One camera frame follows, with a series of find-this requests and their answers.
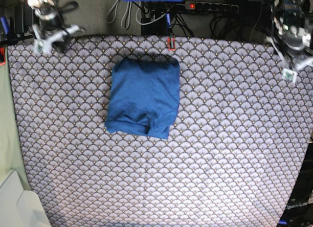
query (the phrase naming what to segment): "scale pattern fabric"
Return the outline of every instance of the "scale pattern fabric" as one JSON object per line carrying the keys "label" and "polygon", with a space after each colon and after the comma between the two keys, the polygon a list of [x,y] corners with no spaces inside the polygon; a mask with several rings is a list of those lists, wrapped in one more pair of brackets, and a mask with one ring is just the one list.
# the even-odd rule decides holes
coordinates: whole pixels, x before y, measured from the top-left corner
{"label": "scale pattern fabric", "polygon": [[[104,128],[123,57],[180,62],[168,140]],[[275,227],[313,129],[313,72],[282,80],[272,47],[165,37],[71,41],[65,55],[9,48],[25,168],[53,227]]]}

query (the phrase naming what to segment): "blue t-shirt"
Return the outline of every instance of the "blue t-shirt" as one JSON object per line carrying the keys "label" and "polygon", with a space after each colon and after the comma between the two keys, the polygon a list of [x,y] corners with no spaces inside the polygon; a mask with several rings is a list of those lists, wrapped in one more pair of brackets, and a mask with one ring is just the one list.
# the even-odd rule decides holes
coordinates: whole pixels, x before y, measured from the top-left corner
{"label": "blue t-shirt", "polygon": [[125,58],[116,64],[107,130],[167,139],[178,114],[179,72],[176,60],[157,63]]}

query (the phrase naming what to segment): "folded blue shirt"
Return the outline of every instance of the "folded blue shirt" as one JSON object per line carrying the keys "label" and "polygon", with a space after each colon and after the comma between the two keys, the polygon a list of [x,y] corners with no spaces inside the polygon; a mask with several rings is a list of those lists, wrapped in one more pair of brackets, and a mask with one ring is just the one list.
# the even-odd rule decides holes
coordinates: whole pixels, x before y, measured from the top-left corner
{"label": "folded blue shirt", "polygon": [[179,72],[177,60],[157,63],[125,58],[116,64],[107,130],[167,139],[178,114]]}

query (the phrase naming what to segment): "red clip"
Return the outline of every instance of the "red clip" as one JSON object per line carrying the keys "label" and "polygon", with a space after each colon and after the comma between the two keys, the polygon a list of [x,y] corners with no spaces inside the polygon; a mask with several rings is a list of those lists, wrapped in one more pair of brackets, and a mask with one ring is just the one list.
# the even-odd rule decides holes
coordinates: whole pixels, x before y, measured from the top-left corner
{"label": "red clip", "polygon": [[168,38],[167,39],[167,43],[168,43],[168,49],[170,51],[175,51],[175,37],[172,37],[172,38]]}
{"label": "red clip", "polygon": [[0,47],[0,66],[5,65],[5,49],[4,47]]}

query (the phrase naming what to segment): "power strip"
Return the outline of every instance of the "power strip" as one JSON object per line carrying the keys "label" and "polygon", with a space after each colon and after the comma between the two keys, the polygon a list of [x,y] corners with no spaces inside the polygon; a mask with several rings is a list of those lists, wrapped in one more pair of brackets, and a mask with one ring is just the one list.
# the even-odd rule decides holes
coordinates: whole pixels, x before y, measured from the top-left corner
{"label": "power strip", "polygon": [[239,6],[234,4],[185,1],[175,5],[179,11],[184,10],[188,14],[208,14],[210,12],[239,13]]}

